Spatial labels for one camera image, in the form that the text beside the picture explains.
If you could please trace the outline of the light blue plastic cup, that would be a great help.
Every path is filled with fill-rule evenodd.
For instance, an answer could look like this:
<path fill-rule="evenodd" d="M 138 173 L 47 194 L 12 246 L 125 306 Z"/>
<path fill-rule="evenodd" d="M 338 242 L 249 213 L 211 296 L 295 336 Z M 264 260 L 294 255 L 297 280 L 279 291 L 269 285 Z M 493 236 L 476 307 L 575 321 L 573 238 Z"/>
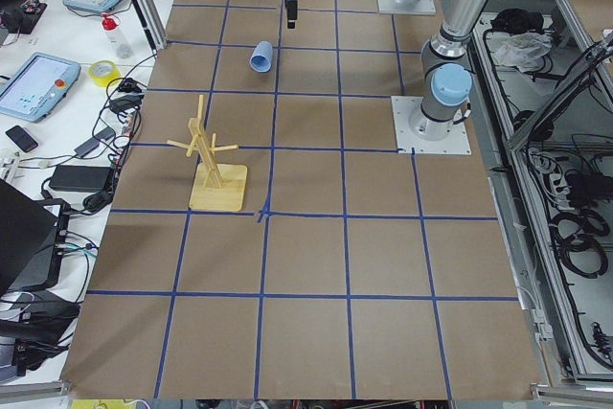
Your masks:
<path fill-rule="evenodd" d="M 258 73 L 267 73 L 272 67 L 273 46 L 272 43 L 263 40 L 253 50 L 249 59 L 252 70 Z"/>

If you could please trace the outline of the wooden cup rack stand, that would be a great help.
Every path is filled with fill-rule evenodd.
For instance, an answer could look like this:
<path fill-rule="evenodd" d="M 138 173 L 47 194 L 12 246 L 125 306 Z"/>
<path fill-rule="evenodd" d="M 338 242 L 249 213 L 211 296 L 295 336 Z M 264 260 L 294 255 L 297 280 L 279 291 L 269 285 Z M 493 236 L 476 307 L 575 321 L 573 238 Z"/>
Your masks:
<path fill-rule="evenodd" d="M 208 136 L 204 129 L 204 96 L 198 98 L 196 116 L 188 121 L 192 138 L 185 144 L 167 140 L 167 144 L 183 148 L 186 156 L 196 151 L 200 163 L 193 180 L 189 207 L 194 211 L 239 212 L 243 205 L 248 168 L 240 164 L 222 164 L 216 153 L 238 149 L 238 145 L 218 146 L 216 134 Z"/>

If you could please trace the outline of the red capped squeeze bottle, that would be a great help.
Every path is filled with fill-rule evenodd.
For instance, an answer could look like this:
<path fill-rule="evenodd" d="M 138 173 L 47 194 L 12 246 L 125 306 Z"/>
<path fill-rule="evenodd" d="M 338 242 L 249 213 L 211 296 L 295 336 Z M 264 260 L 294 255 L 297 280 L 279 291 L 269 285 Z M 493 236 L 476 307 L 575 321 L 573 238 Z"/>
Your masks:
<path fill-rule="evenodd" d="M 134 52 L 128 43 L 118 20 L 109 13 L 102 15 L 102 28 L 118 58 L 126 59 L 132 57 Z"/>

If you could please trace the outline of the yellow tape roll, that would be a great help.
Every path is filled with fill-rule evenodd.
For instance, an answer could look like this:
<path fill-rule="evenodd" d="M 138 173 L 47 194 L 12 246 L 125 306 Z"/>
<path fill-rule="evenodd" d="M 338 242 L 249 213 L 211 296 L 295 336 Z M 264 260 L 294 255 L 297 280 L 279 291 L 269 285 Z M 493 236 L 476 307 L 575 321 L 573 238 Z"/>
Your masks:
<path fill-rule="evenodd" d="M 99 60 L 92 63 L 88 69 L 89 78 L 99 87 L 116 83 L 121 78 L 117 65 L 111 60 Z"/>

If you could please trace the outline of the crumpled white cloth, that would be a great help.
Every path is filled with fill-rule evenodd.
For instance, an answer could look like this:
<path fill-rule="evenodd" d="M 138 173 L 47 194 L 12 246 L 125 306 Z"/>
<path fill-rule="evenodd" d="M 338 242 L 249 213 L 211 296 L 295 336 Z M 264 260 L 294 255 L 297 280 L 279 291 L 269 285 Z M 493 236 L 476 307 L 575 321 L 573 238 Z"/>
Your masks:
<path fill-rule="evenodd" d="M 515 67 L 520 72 L 536 71 L 543 58 L 552 50 L 553 40 L 545 34 L 523 33 L 511 35 L 501 41 L 493 52 L 496 65 Z"/>

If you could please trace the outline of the near teach pendant tablet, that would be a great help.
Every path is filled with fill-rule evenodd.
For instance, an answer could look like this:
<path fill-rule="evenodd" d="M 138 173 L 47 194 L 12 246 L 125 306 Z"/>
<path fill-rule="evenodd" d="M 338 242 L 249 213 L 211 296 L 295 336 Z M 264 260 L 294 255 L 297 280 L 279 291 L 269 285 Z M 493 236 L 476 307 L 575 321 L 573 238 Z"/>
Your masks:
<path fill-rule="evenodd" d="M 34 53 L 1 89 L 1 113 L 26 122 L 48 116 L 79 79 L 79 63 Z"/>

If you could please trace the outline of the black power adapter brick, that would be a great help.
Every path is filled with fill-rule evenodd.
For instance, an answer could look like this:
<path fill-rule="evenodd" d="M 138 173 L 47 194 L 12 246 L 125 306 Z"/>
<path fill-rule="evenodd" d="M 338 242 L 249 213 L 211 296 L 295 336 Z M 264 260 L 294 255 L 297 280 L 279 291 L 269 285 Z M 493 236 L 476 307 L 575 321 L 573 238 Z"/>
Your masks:
<path fill-rule="evenodd" d="M 49 187 L 59 192 L 96 193 L 105 188 L 111 172 L 110 167 L 59 165 Z"/>

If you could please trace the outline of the black smartphone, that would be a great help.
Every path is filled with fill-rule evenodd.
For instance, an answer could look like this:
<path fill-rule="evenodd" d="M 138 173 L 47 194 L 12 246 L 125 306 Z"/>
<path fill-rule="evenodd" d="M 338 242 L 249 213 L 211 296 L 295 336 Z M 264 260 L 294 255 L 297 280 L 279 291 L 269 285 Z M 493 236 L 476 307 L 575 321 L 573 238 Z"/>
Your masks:
<path fill-rule="evenodd" d="M 20 125 L 9 128 L 5 134 L 23 152 L 31 152 L 38 147 L 37 140 Z"/>

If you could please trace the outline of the black laptop computer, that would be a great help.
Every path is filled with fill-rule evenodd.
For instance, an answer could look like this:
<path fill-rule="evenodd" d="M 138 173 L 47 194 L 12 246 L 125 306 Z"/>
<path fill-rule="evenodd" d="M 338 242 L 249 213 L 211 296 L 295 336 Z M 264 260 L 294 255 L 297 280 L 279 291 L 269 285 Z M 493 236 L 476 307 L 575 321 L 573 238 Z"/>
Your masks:
<path fill-rule="evenodd" d="M 38 291 L 57 284 L 69 205 L 33 200 L 1 183 L 1 293 Z"/>

